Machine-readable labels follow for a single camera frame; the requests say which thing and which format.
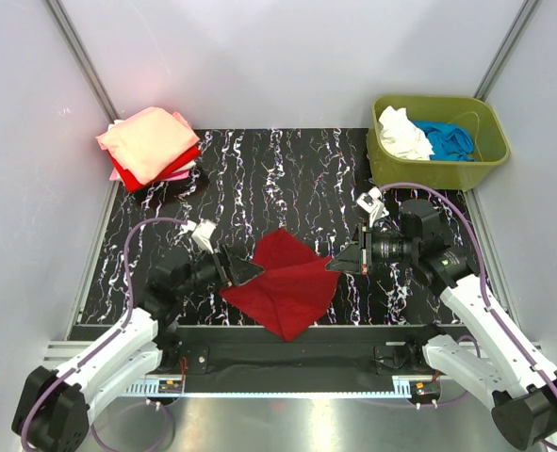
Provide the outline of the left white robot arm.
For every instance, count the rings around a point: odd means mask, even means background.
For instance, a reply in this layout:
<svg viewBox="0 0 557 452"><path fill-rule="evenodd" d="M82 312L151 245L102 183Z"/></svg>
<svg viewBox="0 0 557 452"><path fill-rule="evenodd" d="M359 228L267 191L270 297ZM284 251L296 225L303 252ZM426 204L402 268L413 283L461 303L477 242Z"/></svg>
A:
<svg viewBox="0 0 557 452"><path fill-rule="evenodd" d="M26 378L11 429L25 451L75 451L98 415L135 381L182 364L176 318L204 291L241 287L264 269L219 244L189 259L174 251L149 273L132 307L88 347Z"/></svg>

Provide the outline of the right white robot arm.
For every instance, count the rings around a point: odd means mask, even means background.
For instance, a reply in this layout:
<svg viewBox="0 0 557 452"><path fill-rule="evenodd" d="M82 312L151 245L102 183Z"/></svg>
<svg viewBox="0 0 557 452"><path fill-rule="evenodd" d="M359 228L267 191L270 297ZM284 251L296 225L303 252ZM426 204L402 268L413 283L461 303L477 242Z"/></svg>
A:
<svg viewBox="0 0 557 452"><path fill-rule="evenodd" d="M369 219L327 269L369 275L384 264L408 266L418 283L460 317L487 356L472 354L430 324L377 356L378 368L449 376L490 410L500 435L518 450L557 433L557 366L503 310L468 253L445 238L433 205L423 199L404 202L399 230L383 232L382 201L366 193L357 203Z"/></svg>

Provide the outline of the dark red t-shirt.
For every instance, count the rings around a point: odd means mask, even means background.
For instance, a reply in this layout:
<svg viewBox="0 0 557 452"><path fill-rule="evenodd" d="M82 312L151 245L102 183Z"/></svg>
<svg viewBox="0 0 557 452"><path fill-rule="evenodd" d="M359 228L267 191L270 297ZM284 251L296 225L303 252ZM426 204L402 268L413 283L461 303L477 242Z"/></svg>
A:
<svg viewBox="0 0 557 452"><path fill-rule="evenodd" d="M326 314L339 274L326 269L320 257L284 229L257 243L253 262L263 273L221 296L257 324L286 342L293 341Z"/></svg>

